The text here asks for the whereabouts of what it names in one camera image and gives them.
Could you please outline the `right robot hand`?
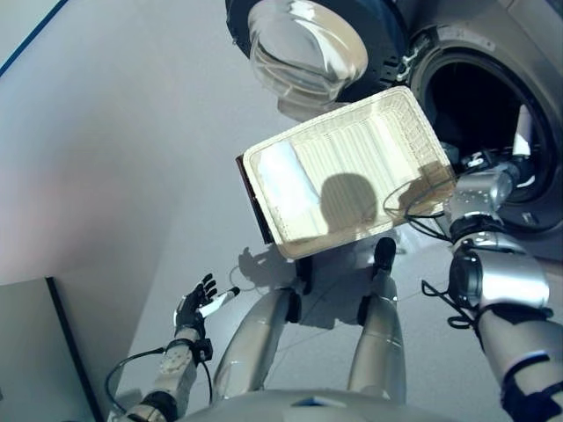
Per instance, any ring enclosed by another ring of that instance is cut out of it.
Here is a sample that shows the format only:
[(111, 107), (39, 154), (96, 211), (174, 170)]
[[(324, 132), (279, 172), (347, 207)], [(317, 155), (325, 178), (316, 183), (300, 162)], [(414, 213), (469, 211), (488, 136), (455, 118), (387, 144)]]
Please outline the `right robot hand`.
[(530, 141), (533, 119), (526, 105), (521, 105), (515, 128), (512, 155), (507, 163), (507, 172), (515, 189), (531, 185), (535, 181), (534, 164), (530, 158)]

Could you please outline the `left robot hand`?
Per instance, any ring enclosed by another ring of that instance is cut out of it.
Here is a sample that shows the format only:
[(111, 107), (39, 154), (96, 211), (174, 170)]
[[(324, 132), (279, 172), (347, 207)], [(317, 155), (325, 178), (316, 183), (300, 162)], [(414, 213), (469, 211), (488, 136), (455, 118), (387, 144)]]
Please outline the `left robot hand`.
[(198, 339), (204, 339), (206, 318), (240, 293), (240, 288), (235, 286), (218, 294), (213, 274), (206, 274), (190, 293), (181, 297), (173, 314), (174, 334), (190, 329), (198, 334)]

